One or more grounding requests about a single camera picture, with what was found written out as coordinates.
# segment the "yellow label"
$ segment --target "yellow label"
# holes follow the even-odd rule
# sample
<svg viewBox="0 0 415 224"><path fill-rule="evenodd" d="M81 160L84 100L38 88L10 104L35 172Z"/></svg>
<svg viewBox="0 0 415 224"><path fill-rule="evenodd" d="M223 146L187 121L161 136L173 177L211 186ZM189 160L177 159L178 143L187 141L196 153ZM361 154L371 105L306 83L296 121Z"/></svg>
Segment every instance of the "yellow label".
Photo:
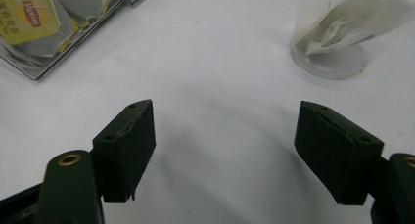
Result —
<svg viewBox="0 0 415 224"><path fill-rule="evenodd" d="M59 31L52 0L0 0L0 35L17 45Z"/></svg>

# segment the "tea bag package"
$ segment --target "tea bag package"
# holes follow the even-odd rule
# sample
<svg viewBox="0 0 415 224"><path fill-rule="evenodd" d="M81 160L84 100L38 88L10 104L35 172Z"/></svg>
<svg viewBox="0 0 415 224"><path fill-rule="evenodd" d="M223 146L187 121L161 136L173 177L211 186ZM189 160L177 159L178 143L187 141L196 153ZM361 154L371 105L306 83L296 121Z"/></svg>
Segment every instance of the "tea bag package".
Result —
<svg viewBox="0 0 415 224"><path fill-rule="evenodd" d="M0 58L32 79L126 0L0 0Z"/></svg>

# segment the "lipton tea bag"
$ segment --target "lipton tea bag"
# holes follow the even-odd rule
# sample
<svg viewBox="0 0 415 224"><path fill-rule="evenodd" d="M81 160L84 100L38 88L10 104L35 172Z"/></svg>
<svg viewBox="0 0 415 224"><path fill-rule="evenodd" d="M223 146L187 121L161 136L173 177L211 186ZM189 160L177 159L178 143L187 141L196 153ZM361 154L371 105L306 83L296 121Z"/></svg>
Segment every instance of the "lipton tea bag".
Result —
<svg viewBox="0 0 415 224"><path fill-rule="evenodd" d="M56 34L53 0L0 0L0 35L12 45Z"/></svg>
<svg viewBox="0 0 415 224"><path fill-rule="evenodd" d="M76 22L68 15L58 0L52 0L55 12L58 15L59 31L53 35L40 37L17 45L21 50L31 56L51 58L58 52L62 52L76 32Z"/></svg>

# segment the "tea bag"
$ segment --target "tea bag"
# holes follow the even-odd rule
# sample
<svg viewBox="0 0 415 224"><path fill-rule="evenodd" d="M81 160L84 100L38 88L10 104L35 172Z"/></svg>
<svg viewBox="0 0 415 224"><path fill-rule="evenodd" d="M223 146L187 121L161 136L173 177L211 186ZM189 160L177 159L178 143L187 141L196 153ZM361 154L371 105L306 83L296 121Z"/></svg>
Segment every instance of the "tea bag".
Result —
<svg viewBox="0 0 415 224"><path fill-rule="evenodd" d="M52 1L60 23L59 31L56 34L27 41L18 45L20 49L31 56L53 57L59 51L60 47L68 42L70 37L76 31L76 27L74 27L74 24L64 7L57 0Z"/></svg>
<svg viewBox="0 0 415 224"><path fill-rule="evenodd" d="M69 13L80 19L98 18L107 9L110 0L58 0Z"/></svg>
<svg viewBox="0 0 415 224"><path fill-rule="evenodd" d="M344 0L300 39L306 55L338 51L415 19L410 0Z"/></svg>

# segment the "white tablecloth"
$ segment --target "white tablecloth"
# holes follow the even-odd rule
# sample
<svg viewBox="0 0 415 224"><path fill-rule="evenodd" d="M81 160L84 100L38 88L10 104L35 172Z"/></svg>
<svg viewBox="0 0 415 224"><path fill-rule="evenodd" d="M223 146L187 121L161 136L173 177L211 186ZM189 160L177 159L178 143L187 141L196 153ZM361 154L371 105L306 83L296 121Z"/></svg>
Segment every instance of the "white tablecloth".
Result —
<svg viewBox="0 0 415 224"><path fill-rule="evenodd" d="M145 0L122 8L44 79L0 67L0 199L47 162L152 99L157 147L136 201L106 223L371 223L340 206L294 147L301 100L415 154L415 29L344 81L301 70L289 42L300 0Z"/></svg>

